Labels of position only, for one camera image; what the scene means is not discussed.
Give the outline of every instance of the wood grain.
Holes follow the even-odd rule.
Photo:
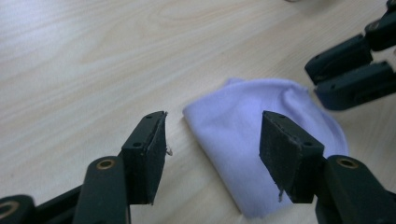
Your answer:
[[[362,32],[385,2],[1,1],[0,198],[41,204],[81,184],[91,161],[117,155],[143,116],[166,110],[174,156],[154,206],[132,206],[133,223],[317,223],[312,204],[243,217],[181,110],[229,77],[312,89],[307,61]],[[393,51],[375,58],[396,67]],[[392,191],[395,100],[330,112],[350,155]]]

